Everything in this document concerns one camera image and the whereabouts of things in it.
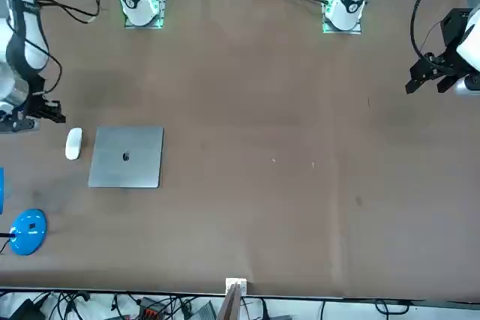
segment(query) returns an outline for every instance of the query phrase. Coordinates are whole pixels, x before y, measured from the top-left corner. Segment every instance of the table surface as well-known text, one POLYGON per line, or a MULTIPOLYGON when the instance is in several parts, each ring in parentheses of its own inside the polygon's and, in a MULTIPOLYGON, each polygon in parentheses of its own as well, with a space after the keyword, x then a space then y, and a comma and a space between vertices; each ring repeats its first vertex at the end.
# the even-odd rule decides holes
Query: table surface
MULTIPOLYGON (((480 102, 405 94, 414 1, 369 0, 362 36, 302 0, 168 0, 161 31, 124 30, 116 0, 89 25, 43 10, 67 123, 0 138, 0 227, 49 219, 1 285, 480 300, 480 102), (165 127, 162 188, 88 188, 101 125, 165 127)), ((463 3, 424 0, 418 42, 463 3)))

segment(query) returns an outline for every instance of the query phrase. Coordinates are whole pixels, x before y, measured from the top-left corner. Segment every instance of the floor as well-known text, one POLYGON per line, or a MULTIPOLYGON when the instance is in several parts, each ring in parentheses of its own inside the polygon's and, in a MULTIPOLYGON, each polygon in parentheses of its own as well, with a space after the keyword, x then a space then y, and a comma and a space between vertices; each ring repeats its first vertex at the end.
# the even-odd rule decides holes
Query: floor
MULTIPOLYGON (((0 318, 9 317, 20 306, 20 304, 27 298, 34 300, 40 293, 12 293, 7 294, 0 298, 0 318)), ((160 300, 161 298, 168 297, 155 297, 150 298, 154 300, 160 300)), ((76 301, 77 309, 83 319, 111 319, 118 316, 116 310, 111 310, 112 295, 92 295, 88 303, 83 300, 76 301)), ((192 301, 192 311, 195 313, 200 307, 212 302, 215 312, 218 314, 221 308, 222 298, 197 298, 192 301)), ((46 302, 43 304, 41 310, 43 314, 49 316, 53 307, 57 301, 57 295, 50 295, 46 302)), ((245 311, 245 306, 241 307, 239 319, 241 320, 253 320, 262 317, 262 304, 261 300, 255 298, 246 298, 248 314, 245 311)), ((321 301, 287 301, 287 300, 267 300, 268 314, 271 318, 275 316, 291 316, 287 319, 320 319, 320 310, 322 306, 321 301)), ((127 296, 119 295, 118 307, 121 314, 126 317, 127 315, 138 315, 138 306, 127 296)), ((63 312, 65 303, 62 304, 61 310, 63 312)), ((404 307, 388 307, 391 312, 401 311, 404 307)), ((75 319, 75 315, 70 315, 69 319, 75 319)), ((347 320, 347 319, 368 319, 368 320, 383 320, 386 317, 375 309, 372 304, 351 304, 351 303, 325 303, 325 309, 323 313, 325 320, 347 320)), ((53 312, 52 319, 60 319, 57 311, 53 312)), ((174 315, 175 320, 183 319, 181 312, 174 315)), ((458 310, 458 309, 446 309, 435 307, 411 307, 409 312, 402 316, 395 316, 396 320, 443 320, 443 319, 456 319, 456 320, 472 320, 480 319, 480 310, 458 310)))

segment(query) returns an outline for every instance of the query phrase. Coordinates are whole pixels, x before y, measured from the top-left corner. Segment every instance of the silver laptop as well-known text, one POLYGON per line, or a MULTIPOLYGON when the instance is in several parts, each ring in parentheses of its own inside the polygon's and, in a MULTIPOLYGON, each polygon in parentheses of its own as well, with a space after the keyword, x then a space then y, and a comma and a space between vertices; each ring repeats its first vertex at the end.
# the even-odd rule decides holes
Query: silver laptop
POLYGON ((164 129, 99 127, 89 187, 158 187, 164 129))

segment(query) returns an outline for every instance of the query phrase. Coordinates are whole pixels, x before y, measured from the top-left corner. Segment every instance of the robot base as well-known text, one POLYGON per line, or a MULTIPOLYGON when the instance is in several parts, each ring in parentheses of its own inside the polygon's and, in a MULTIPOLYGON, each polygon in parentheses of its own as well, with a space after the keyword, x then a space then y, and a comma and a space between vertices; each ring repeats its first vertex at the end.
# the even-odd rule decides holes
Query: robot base
POLYGON ((162 29, 164 27, 165 20, 165 3, 167 0, 154 0, 154 7, 158 7, 159 12, 148 24, 143 26, 136 26, 125 17, 125 29, 162 29))
POLYGON ((330 11, 330 7, 334 0, 326 0, 328 4, 322 3, 322 31, 324 34, 361 34, 362 33, 362 24, 359 20, 357 24, 350 30, 344 31, 335 28, 335 26, 327 19, 326 14, 330 11))

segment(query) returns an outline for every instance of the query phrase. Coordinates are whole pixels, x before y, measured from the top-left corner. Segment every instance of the computer mouse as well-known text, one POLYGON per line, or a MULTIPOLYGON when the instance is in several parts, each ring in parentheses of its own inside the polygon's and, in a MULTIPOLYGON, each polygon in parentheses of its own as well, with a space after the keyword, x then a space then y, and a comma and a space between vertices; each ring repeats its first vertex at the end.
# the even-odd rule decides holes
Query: computer mouse
POLYGON ((75 127, 68 132, 67 144, 65 145, 65 156, 69 160, 78 159, 82 147, 82 129, 75 127))

